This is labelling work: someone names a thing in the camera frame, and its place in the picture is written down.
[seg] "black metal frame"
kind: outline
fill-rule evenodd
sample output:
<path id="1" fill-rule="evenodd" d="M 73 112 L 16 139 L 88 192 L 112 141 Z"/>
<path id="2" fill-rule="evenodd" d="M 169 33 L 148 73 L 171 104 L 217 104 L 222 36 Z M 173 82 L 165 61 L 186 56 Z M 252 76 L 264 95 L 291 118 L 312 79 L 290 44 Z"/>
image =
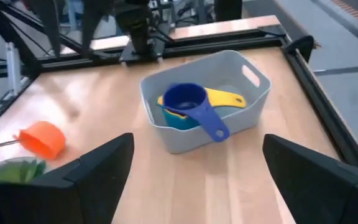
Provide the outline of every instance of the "black metal frame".
<path id="1" fill-rule="evenodd" d="M 172 58 L 187 55 L 210 54 L 227 49 L 246 50 L 263 47 L 281 47 L 287 62 L 291 66 L 300 86 L 313 106 L 315 113 L 318 115 L 318 118 L 324 126 L 327 135 L 330 137 L 337 153 L 344 162 L 358 167 L 358 144 L 346 128 L 334 106 L 330 103 L 327 96 L 315 80 L 314 75 L 305 63 L 305 59 L 308 60 L 310 57 L 311 48 L 313 47 L 313 45 L 310 45 L 310 41 L 312 40 L 313 38 L 308 36 L 292 42 L 285 35 L 282 27 L 280 25 L 276 25 L 239 32 L 178 39 L 175 40 L 174 43 L 168 43 L 165 46 L 162 57 Z M 70 46 L 74 47 L 74 50 L 81 48 L 77 45 Z M 32 73 L 31 75 L 28 75 L 30 80 L 20 94 L 23 93 L 25 89 L 30 86 L 30 84 L 43 72 L 120 64 L 120 57 L 123 49 L 124 47 L 117 47 L 94 51 L 96 55 L 98 53 L 108 54 L 108 58 L 83 58 L 79 53 L 62 55 L 60 58 L 41 58 L 39 59 L 39 63 L 42 65 L 40 73 Z M 23 69 L 25 74 L 31 72 L 26 69 L 27 68 Z M 2 63 L 0 64 L 0 77 L 5 76 L 6 66 L 4 67 L 4 64 Z M 0 105 L 2 105 L 0 107 L 0 116 L 13 104 L 13 102 L 15 102 L 20 94 L 8 100 L 0 101 Z"/>

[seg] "orange cup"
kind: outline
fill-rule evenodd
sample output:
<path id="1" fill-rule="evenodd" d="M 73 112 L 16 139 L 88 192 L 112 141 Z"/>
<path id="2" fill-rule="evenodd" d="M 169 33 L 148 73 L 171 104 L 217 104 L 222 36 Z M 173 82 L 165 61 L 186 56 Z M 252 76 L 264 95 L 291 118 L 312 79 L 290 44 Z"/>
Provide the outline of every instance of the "orange cup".
<path id="1" fill-rule="evenodd" d="M 47 121 L 38 121 L 25 130 L 20 130 L 16 138 L 28 151 L 42 159 L 54 159 L 65 148 L 64 134 Z"/>

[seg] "wooden tabletop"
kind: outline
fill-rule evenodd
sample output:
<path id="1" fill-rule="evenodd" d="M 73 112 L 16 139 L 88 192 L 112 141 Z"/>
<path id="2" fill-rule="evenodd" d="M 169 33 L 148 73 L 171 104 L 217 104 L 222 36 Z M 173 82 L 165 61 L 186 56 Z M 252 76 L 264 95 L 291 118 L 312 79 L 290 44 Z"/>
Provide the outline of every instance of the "wooden tabletop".
<path id="1" fill-rule="evenodd" d="M 239 29 L 228 24 L 251 29 L 278 21 L 270 16 L 207 24 L 200 33 Z M 195 29 L 178 30 L 182 36 Z M 67 137 L 67 148 L 48 163 L 54 168 L 122 133 L 134 133 L 131 174 L 115 223 L 293 223 L 262 154 L 264 135 L 274 133 L 336 159 L 337 154 L 281 50 L 241 54 L 271 79 L 272 89 L 259 124 L 222 143 L 169 154 L 142 105 L 139 84 L 144 77 L 200 56 L 42 74 L 1 116 L 0 142 L 38 120 L 56 124 Z M 0 148 L 0 161 L 30 155 L 19 145 Z"/>

